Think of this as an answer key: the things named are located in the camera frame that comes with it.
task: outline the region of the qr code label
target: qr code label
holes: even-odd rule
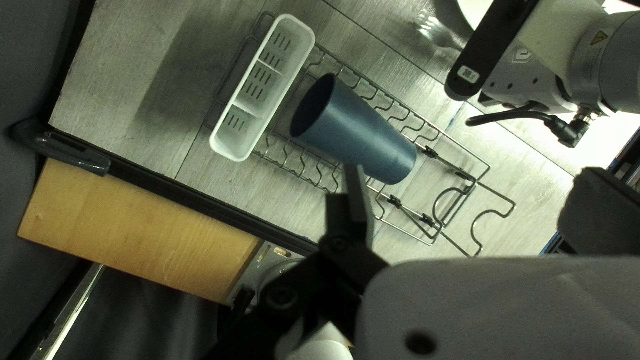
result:
[[[458,69],[458,76],[472,84],[480,78],[480,74],[465,65],[462,65],[460,69]]]

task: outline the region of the black cable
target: black cable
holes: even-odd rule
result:
[[[584,120],[575,119],[567,124],[555,115],[549,115],[540,111],[531,111],[530,109],[536,105],[538,105],[537,102],[531,101],[525,106],[512,110],[470,117],[465,123],[468,126],[478,126],[507,119],[539,119],[544,121],[545,126],[558,137],[558,142],[567,147],[575,147],[582,138],[582,135],[584,135],[589,128],[589,123]]]
[[[482,115],[470,117],[469,119],[467,119],[465,124],[467,126],[478,126],[478,125],[488,124],[490,122],[495,122],[500,120],[520,119],[524,117],[540,119],[543,121],[547,120],[549,115],[542,113],[540,111],[529,111],[534,107],[536,107],[537,105],[539,105],[538,102],[529,101],[527,104],[519,108],[510,109],[510,110],[502,111],[499,113],[482,114]]]

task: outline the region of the white utensil holder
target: white utensil holder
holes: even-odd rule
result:
[[[315,42],[292,15],[274,20],[209,137],[215,152],[234,161],[251,154]]]

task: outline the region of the cable connector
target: cable connector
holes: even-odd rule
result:
[[[589,129],[589,123],[585,120],[574,119],[567,124],[555,115],[549,115],[549,119],[544,120],[544,123],[558,137],[559,143],[571,148],[578,144]]]

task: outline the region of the wire dish rack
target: wire dish rack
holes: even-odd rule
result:
[[[217,99],[205,120],[206,126],[212,128],[215,125],[211,124],[211,122],[213,119],[217,119],[216,114],[226,104],[227,89],[234,88],[237,84],[237,76],[234,73],[244,70],[243,57],[251,54],[252,47],[260,43],[262,40],[259,36],[260,29],[268,28],[269,20],[273,21],[274,18],[275,16],[270,13],[263,13],[259,17],[252,30],[253,35],[247,37],[244,46],[236,56],[237,61],[235,61],[234,67],[227,73],[227,78],[223,82]],[[371,190],[376,220],[380,221],[382,225],[390,226],[425,245],[431,246],[437,239],[443,238],[465,256],[477,256],[480,254],[483,244],[478,240],[475,230],[478,220],[487,214],[506,218],[516,206],[513,200],[481,181],[491,170],[489,163],[319,44],[316,44],[311,50],[293,86],[273,117],[272,124],[261,136],[252,154],[324,192],[335,193],[341,191],[341,164],[305,148],[288,136],[289,124],[298,101],[307,88],[327,72],[336,74],[361,98],[365,99],[376,111],[391,122],[401,134],[415,144],[419,151],[416,164],[423,164],[428,161],[433,162],[438,164],[443,171],[450,173],[451,178],[455,179],[452,186],[434,193],[431,204],[423,204],[416,208],[416,206],[408,206],[407,202],[403,201],[402,196],[408,186],[407,184],[420,182],[420,179],[409,179],[415,176],[415,172],[412,172],[407,179],[396,185],[386,185],[369,177],[366,179],[366,185]],[[448,149],[454,149],[458,153],[464,154],[465,160],[461,162],[465,166],[462,164],[455,165],[443,158],[434,149],[436,143],[439,142],[447,142]],[[465,170],[463,167],[474,168],[474,171]],[[474,248],[469,250],[464,249],[459,244],[459,241],[448,236],[445,230],[447,226],[452,224],[456,215],[467,204],[470,195],[478,187],[484,188],[501,199],[507,210],[499,211],[487,208],[475,216],[469,229]]]

